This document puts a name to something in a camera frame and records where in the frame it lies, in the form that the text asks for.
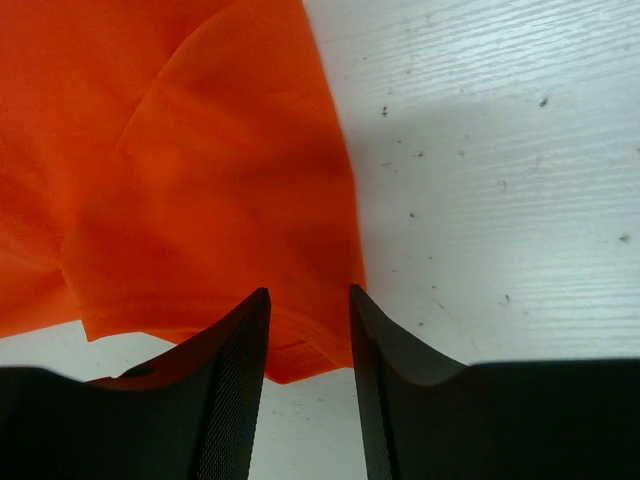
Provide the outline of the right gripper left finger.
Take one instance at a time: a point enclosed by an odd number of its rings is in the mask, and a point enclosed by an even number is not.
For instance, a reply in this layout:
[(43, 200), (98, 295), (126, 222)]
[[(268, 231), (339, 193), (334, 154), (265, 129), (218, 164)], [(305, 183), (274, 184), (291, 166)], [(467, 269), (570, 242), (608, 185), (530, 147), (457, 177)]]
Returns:
[(244, 479), (266, 365), (271, 302), (221, 320), (119, 377), (81, 382), (1, 371), (5, 479)]

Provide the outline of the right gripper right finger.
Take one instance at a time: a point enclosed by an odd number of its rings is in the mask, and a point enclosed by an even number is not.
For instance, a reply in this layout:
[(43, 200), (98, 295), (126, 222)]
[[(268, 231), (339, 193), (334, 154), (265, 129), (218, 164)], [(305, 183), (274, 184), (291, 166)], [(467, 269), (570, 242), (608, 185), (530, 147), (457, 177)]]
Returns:
[(371, 479), (635, 479), (635, 359), (466, 365), (350, 290)]

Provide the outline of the orange t-shirt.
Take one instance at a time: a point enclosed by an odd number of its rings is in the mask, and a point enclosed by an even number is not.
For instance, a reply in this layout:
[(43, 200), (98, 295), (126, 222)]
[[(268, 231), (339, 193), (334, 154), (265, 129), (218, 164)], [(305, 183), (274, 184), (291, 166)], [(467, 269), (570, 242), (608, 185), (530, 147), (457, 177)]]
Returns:
[(300, 1), (1, 5), (1, 333), (180, 343), (272, 301), (267, 377), (352, 364), (355, 185)]

